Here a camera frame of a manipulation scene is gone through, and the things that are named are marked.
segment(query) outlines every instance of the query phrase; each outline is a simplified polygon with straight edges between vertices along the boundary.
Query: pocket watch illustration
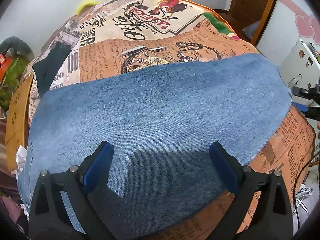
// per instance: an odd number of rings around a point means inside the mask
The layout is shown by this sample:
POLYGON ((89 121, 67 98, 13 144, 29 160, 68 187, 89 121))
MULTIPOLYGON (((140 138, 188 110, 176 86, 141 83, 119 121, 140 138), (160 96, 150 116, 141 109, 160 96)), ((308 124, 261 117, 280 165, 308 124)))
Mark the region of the pocket watch illustration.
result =
POLYGON ((121 67, 121 74, 153 65, 163 65, 177 62, 173 58, 158 53, 159 51, 163 51, 165 49, 167 49, 167 47, 148 49, 145 46, 138 46, 124 51, 120 57, 129 57, 124 61, 121 67))

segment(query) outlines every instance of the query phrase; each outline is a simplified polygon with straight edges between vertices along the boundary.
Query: pink heart decoration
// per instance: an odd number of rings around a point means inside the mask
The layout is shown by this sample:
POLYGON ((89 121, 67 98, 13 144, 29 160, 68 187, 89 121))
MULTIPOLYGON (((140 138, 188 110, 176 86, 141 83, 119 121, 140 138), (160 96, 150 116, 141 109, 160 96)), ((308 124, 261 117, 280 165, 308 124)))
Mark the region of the pink heart decoration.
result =
POLYGON ((302 15, 296 14, 294 19, 296 21, 300 37, 306 37, 311 39, 315 36, 315 31, 309 23, 309 18, 307 19, 308 21, 306 21, 306 19, 302 15))
POLYGON ((320 45, 320 24, 318 19, 312 14, 310 16, 310 24, 313 27, 315 36, 313 37, 314 43, 320 45))

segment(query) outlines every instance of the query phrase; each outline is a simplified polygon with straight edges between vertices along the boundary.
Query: blue denim fabric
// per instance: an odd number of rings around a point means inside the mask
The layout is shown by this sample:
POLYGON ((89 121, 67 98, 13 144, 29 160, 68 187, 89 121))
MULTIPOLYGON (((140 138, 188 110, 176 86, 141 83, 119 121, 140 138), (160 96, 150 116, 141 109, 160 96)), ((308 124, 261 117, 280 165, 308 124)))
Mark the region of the blue denim fabric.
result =
POLYGON ((30 127, 20 194, 30 203, 41 170, 79 165, 106 140, 115 146, 110 174, 89 200, 117 239, 147 235, 223 191, 208 154, 212 142, 246 165, 290 104, 278 68, 258 54, 151 66, 51 90, 30 127))

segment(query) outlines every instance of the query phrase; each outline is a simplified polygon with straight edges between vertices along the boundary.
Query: newspaper print fabric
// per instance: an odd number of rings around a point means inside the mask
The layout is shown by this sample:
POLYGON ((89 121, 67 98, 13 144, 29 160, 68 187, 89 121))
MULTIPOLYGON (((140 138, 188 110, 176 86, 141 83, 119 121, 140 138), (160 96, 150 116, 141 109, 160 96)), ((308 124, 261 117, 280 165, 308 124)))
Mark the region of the newspaper print fabric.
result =
MULTIPOLYGON (((72 51, 50 90, 173 62, 209 61, 257 52, 230 30, 219 33, 194 3, 180 0, 111 0, 68 19, 28 65, 44 59, 57 41, 72 51)), ((29 125, 40 102, 34 77, 29 125)))

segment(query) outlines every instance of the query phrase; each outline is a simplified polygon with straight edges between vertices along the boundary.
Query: bed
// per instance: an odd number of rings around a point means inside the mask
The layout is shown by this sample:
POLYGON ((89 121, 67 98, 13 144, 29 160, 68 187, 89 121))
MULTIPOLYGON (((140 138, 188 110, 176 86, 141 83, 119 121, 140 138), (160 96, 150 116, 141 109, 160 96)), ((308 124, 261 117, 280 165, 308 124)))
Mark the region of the bed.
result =
MULTIPOLYGON (((258 53, 239 39, 215 11, 186 0, 111 0, 68 19, 30 62, 24 82, 13 95, 6 132, 8 168, 17 167, 19 145, 28 146, 28 127, 41 101, 32 66, 58 42, 71 46, 49 90, 129 73, 152 65, 221 60, 258 53)), ((251 161, 255 171, 281 171, 292 202, 294 178, 314 153, 315 132, 291 106, 274 135, 251 161), (299 147, 304 136, 308 141, 299 147)), ((307 171, 299 178, 300 185, 307 171)), ((249 226, 259 200, 255 195, 239 231, 249 226)), ((195 214, 148 236, 152 239, 205 239, 234 196, 225 191, 195 214)))

